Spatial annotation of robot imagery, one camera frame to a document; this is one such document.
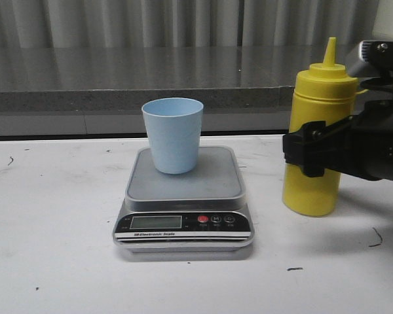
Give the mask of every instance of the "black mark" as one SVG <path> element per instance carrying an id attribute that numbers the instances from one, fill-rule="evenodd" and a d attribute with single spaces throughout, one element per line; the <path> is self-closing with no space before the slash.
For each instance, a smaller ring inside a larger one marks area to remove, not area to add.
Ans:
<path id="1" fill-rule="evenodd" d="M 287 271 L 291 271 L 291 270 L 303 270 L 304 268 L 302 267 L 292 267 L 292 268 L 287 268 Z"/>
<path id="2" fill-rule="evenodd" d="M 380 243 L 369 245 L 368 247 L 378 247 L 379 245 L 381 245 L 381 243 L 383 243 L 383 237 L 381 236 L 381 234 L 377 231 L 376 228 L 373 228 L 373 229 L 374 229 L 375 233 L 379 236 Z"/>

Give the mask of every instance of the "digital display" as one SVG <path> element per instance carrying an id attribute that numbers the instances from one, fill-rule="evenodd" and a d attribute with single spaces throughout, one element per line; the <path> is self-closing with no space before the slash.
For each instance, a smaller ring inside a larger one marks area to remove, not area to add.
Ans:
<path id="1" fill-rule="evenodd" d="M 181 228 L 182 216 L 136 216 L 132 218 L 131 229 Z"/>

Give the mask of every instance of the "bottle cap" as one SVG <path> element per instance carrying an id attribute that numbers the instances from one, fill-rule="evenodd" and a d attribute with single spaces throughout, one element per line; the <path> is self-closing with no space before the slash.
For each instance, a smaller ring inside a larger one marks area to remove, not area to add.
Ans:
<path id="1" fill-rule="evenodd" d="M 347 75 L 345 66 L 335 63 L 336 38 L 330 37 L 322 63 L 310 64 L 297 74 L 295 93 L 306 98 L 341 101 L 355 97 L 358 79 Z"/>

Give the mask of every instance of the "red button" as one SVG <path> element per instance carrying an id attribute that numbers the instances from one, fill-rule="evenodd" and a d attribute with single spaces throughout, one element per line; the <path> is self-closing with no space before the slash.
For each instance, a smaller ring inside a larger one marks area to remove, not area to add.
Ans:
<path id="1" fill-rule="evenodd" d="M 208 221 L 208 217 L 207 216 L 204 216 L 204 215 L 199 215 L 198 216 L 198 221 L 199 222 L 207 222 Z"/>

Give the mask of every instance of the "screw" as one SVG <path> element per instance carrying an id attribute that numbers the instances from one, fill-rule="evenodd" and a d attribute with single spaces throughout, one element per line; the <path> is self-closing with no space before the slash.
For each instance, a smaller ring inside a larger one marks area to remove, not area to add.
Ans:
<path id="1" fill-rule="evenodd" d="M 321 131 L 314 130 L 314 131 L 312 132 L 313 139 L 318 139 L 321 135 L 322 135 L 322 132 L 321 132 Z"/>
<path id="2" fill-rule="evenodd" d="M 377 51 L 383 53 L 387 50 L 387 48 L 388 48 L 387 44 L 382 43 L 377 46 Z"/>

